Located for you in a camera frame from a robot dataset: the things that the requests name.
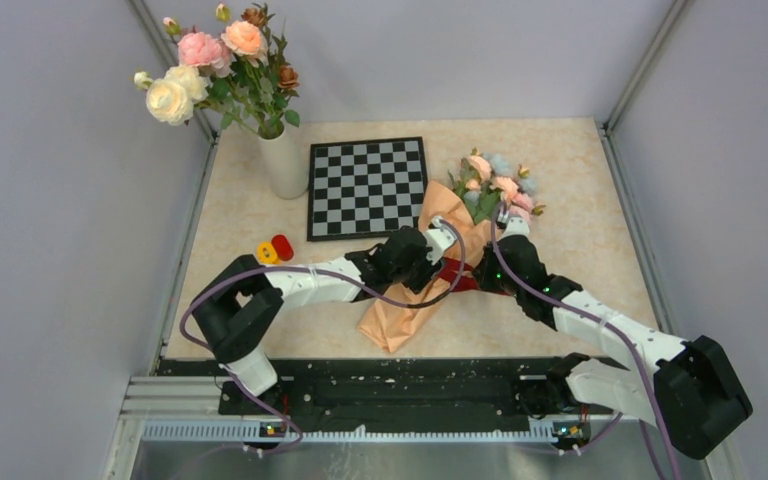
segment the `vase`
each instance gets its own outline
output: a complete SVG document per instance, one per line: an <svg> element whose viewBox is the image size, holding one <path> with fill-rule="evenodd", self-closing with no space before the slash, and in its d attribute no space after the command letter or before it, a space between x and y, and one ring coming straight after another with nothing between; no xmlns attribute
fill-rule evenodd
<svg viewBox="0 0 768 480"><path fill-rule="evenodd" d="M310 165L302 156L290 129L284 128L281 135L275 138L266 139L259 136L258 143L260 158L272 192L287 200L302 196L307 191Z"/></svg>

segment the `table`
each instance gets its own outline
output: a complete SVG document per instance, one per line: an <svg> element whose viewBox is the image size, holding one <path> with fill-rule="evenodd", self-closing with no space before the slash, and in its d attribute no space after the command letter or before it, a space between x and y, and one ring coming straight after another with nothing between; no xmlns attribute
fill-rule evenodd
<svg viewBox="0 0 768 480"><path fill-rule="evenodd" d="M546 213L532 224L531 241L551 273L567 276L637 321L656 327L602 144L591 118L318 123L293 132L311 143L422 136L428 174L447 183L446 171L473 147L522 161L539 183ZM379 239L306 241L307 195L274 196L265 179L257 139L238 128L221 137L186 266L175 328L166 358L211 358L187 342L177 324L186 306L234 258L282 233L296 256L290 263L328 260L369 248ZM572 337L527 318L510 299L480 292L451 295L400 350L385 353L356 325L371 301L321 304L284 312L263 339L273 358L532 357L598 354ZM194 320L190 332L198 334Z"/></svg>

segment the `white wall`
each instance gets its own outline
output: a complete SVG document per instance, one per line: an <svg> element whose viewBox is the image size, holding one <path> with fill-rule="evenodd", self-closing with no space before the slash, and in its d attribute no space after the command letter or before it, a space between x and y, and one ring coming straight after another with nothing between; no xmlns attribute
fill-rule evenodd
<svg viewBox="0 0 768 480"><path fill-rule="evenodd" d="M203 166L124 1L0 1L0 480L101 475Z"/></svg>
<svg viewBox="0 0 768 480"><path fill-rule="evenodd" d="M695 2L618 132L679 331L721 342L768 478L768 1Z"/></svg>
<svg viewBox="0 0 768 480"><path fill-rule="evenodd" d="M220 32L218 0L146 3L158 21ZM225 3L235 15L250 6ZM356 121L606 119L671 1L268 3L287 18L302 121Z"/></svg>

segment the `peach cloth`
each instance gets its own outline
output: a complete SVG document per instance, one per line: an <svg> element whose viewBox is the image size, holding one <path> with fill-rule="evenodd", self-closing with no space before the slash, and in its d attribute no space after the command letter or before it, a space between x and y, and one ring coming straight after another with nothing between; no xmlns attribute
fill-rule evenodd
<svg viewBox="0 0 768 480"><path fill-rule="evenodd" d="M466 244L466 263L475 267L481 261L484 246L490 240L490 222L483 220L478 225L473 224L472 217L461 199L439 182L431 181L425 190L425 200L419 214L419 229L425 231L435 215L441 215L463 236ZM460 260L460 246L455 243L446 251L445 256ZM425 290L415 294L398 284L390 287L386 296L403 303L419 303L431 300L446 291L449 285L449 282L438 278ZM440 303L414 310L376 300L358 323L358 330L385 351L392 353L412 337L438 308Z"/></svg>

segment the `robotic arm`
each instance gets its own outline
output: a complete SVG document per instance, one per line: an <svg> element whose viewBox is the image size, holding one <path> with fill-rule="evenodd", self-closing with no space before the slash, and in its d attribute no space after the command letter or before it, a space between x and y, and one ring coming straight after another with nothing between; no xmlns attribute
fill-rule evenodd
<svg viewBox="0 0 768 480"><path fill-rule="evenodd" d="M575 353L561 359L548 374L559 407L598 404L655 425L636 363L626 344L606 328L610 324L631 339L643 358L670 439L680 452L694 459L704 458L751 415L752 405L719 344L705 336L688 342L645 327L604 305L576 282L547 273L537 249L528 240L526 222L515 216L502 220L506 228L498 247L511 270L529 286L595 315L601 322L528 293L505 273L492 245L485 247L483 259L473 271L479 289L513 296L528 317L598 347L625 367L612 367ZM397 282L419 292L436 278L442 269L443 253L455 240L455 233L436 217L426 232L405 227L369 251L291 267L290 273L267 268L265 273L213 293L199 303L193 316L216 360L237 375L254 395L260 395L278 380L260 341L280 311L313 303L370 298L346 278L378 293ZM263 268L253 256L241 256L205 292L232 276ZM252 298L241 306L239 294Z"/></svg>

